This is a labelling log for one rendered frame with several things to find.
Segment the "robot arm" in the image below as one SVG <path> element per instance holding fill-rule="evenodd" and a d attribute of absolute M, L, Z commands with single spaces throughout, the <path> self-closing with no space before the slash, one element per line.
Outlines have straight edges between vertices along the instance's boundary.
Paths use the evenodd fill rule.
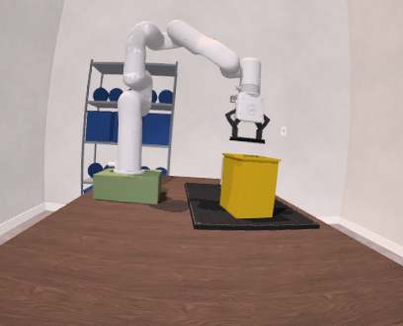
<path fill-rule="evenodd" d="M 184 47 L 193 54 L 203 55 L 219 66 L 224 77 L 240 78 L 240 85 L 236 86 L 239 93 L 260 94 L 259 59 L 246 57 L 240 61 L 227 46 L 180 20 L 170 22 L 167 32 L 161 33 L 153 23 L 144 21 L 135 25 L 127 36 L 122 80 L 131 90 L 123 92 L 118 100 L 118 162 L 108 163 L 109 167 L 115 167 L 114 173 L 145 173 L 141 170 L 142 117 L 151 109 L 153 87 L 152 77 L 145 69 L 145 44 L 152 50 Z"/>

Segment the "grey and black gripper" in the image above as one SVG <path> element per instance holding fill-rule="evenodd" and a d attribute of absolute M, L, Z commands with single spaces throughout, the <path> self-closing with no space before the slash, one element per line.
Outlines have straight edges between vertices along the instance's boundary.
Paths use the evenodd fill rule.
<path fill-rule="evenodd" d="M 237 113 L 237 119 L 236 119 L 236 113 Z M 235 121 L 231 118 L 231 115 L 233 114 Z M 260 96 L 259 93 L 255 92 L 238 93 L 236 97 L 234 110 L 225 114 L 225 116 L 232 126 L 233 138 L 238 137 L 237 125 L 240 122 L 250 122 L 254 123 L 258 128 L 256 130 L 256 138 L 262 139 L 263 129 L 268 125 L 270 121 L 270 119 L 266 115 L 264 115 L 263 97 Z M 264 123 L 262 124 L 262 122 Z"/>

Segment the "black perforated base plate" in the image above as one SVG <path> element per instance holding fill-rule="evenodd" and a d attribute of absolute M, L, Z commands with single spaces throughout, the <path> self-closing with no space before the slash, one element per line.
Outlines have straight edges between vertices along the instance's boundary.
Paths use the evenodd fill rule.
<path fill-rule="evenodd" d="M 289 230 L 315 229 L 320 224 L 275 199 L 273 217 L 235 218 L 220 205 L 218 184 L 185 183 L 194 229 Z"/>

